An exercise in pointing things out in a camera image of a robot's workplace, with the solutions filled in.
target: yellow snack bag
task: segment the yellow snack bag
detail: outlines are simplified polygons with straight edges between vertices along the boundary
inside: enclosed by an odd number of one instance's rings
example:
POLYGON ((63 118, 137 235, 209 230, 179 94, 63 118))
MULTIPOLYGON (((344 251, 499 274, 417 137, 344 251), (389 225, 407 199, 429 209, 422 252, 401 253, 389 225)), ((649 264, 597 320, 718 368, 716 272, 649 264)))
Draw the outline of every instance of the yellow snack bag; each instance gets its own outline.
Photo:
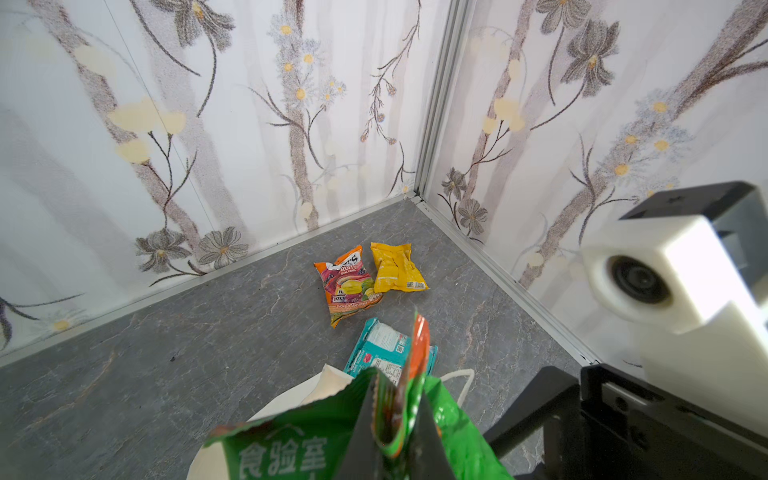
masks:
POLYGON ((411 244, 392 247, 384 243, 371 243, 373 261, 379 270, 373 291, 384 293, 390 290, 419 292, 429 287, 424 277, 411 261, 411 244))

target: teal snack package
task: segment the teal snack package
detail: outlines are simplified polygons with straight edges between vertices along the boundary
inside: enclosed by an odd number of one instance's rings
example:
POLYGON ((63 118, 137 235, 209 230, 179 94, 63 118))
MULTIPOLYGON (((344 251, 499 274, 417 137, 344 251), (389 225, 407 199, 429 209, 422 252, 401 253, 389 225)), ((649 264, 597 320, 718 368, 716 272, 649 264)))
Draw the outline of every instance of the teal snack package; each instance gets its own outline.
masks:
MULTIPOLYGON (((374 366, 381 370, 392 383, 397 385, 402 367, 411 351, 411 337, 403 335, 374 317, 366 322, 355 349, 344 367, 344 373, 356 377, 363 370, 374 366)), ((435 366, 437 347, 429 346, 429 360, 426 373, 435 366)))

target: white rope handle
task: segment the white rope handle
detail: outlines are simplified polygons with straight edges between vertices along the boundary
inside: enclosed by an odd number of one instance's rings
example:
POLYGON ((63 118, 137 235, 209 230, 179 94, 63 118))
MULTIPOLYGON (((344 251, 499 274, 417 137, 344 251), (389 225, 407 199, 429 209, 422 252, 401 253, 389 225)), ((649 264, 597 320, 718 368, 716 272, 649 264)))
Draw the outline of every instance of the white rope handle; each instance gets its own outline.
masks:
POLYGON ((458 400, 456 400, 456 405, 458 405, 459 408, 464 405, 464 400, 467 398, 467 394, 469 393, 469 387, 472 386, 472 380, 475 379, 475 370, 473 369, 464 369, 464 370, 456 370, 455 372, 446 373, 442 377, 440 377, 440 381, 445 383, 446 380, 454 379, 457 376, 467 376, 469 377, 467 379, 467 383, 464 384, 464 388, 462 389, 462 392, 458 394, 458 400))

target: camera lens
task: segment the camera lens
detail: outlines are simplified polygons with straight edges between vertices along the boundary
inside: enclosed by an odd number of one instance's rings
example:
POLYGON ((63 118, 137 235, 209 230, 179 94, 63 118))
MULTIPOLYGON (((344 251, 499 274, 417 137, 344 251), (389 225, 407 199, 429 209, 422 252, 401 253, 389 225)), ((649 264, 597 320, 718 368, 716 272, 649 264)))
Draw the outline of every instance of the camera lens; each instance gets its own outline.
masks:
POLYGON ((642 303, 660 303, 670 297, 667 284, 645 263, 630 257, 615 257, 611 272, 622 292, 642 303))

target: gray flower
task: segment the gray flower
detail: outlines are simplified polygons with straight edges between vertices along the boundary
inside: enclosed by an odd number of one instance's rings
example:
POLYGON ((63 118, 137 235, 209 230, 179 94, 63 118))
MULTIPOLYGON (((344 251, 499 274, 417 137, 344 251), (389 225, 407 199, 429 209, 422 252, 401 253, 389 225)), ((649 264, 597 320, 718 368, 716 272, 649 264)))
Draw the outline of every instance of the gray flower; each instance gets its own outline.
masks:
POLYGON ((198 262, 203 265, 215 262, 214 268, 227 266, 232 262, 242 260, 248 255, 247 243, 236 243, 240 240, 240 233, 235 227, 227 228, 224 233, 213 231, 208 233, 200 242, 200 249, 205 253, 198 262))
POLYGON ((320 101, 326 108, 328 108, 337 98, 341 98, 345 94, 346 84, 343 81, 337 80, 336 77, 331 76, 325 81, 325 85, 320 92, 320 101))
POLYGON ((451 194, 456 196, 456 200, 461 201, 462 190, 467 189, 467 183, 464 180, 464 174, 454 167, 451 167, 451 171, 448 173, 448 180, 440 182, 442 185, 442 191, 446 197, 451 194))
POLYGON ((536 11, 546 13, 547 17, 541 24, 541 33, 549 34, 555 31, 562 19, 568 28, 579 28, 587 19, 592 5, 585 0, 538 0, 536 11))
POLYGON ((163 12, 174 13, 176 33, 182 47, 192 45, 200 33, 205 32, 216 44, 219 51, 232 45, 230 30, 235 24, 232 17, 216 13, 205 3, 206 0, 150 0, 152 5, 163 12))
POLYGON ((474 198, 468 198, 462 202, 456 211, 462 216, 459 223, 462 227, 469 228, 469 233, 483 233, 484 230, 480 222, 485 222, 488 211, 480 206, 480 202, 474 198))
POLYGON ((164 228, 150 233, 147 238, 136 239, 136 254, 149 255, 149 260, 139 267, 146 272, 152 270, 155 273, 167 272, 170 260, 185 258, 192 254, 189 250, 179 245, 187 238, 180 232, 174 232, 164 228))
POLYGON ((568 44, 568 54, 574 58, 563 75, 570 83, 584 79, 584 96, 594 97, 603 85, 610 85, 614 74, 603 66, 603 58, 618 53, 616 39, 619 22, 610 27, 601 20, 590 20, 578 37, 568 44))

